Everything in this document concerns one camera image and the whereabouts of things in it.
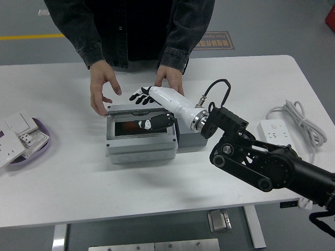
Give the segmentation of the person's right hand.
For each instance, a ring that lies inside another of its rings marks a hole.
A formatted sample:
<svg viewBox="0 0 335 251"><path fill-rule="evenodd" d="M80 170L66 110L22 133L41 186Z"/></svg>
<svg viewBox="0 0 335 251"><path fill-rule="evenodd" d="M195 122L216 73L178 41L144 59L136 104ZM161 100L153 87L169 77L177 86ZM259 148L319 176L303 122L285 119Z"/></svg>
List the person's right hand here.
<svg viewBox="0 0 335 251"><path fill-rule="evenodd" d="M118 96L122 94L121 87L116 79L114 70L105 60L100 60L90 66L90 76L91 107L98 115L105 117L107 110L104 103L111 104L113 101L103 95L104 84L109 83Z"/></svg>

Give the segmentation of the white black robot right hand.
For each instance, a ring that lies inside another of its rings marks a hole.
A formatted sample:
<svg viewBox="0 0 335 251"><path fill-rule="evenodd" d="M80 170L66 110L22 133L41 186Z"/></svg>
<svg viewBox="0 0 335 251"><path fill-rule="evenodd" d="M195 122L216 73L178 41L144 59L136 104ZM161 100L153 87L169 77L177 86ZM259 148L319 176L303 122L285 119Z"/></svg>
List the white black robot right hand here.
<svg viewBox="0 0 335 251"><path fill-rule="evenodd" d="M203 107L192 104L174 89L166 87L141 87L132 94L129 100L143 105L153 100L173 113L176 118L182 119L192 131L200 132L209 115Z"/></svg>

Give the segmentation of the person's left hand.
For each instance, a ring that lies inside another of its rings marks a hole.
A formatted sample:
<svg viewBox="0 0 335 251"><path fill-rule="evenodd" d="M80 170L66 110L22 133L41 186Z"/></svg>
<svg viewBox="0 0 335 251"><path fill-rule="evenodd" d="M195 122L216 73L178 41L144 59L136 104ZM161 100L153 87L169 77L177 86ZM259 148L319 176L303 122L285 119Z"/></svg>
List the person's left hand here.
<svg viewBox="0 0 335 251"><path fill-rule="evenodd" d="M169 87L184 96L182 72L169 66L160 65L157 70L155 86L161 87L164 79L167 80Z"/></svg>

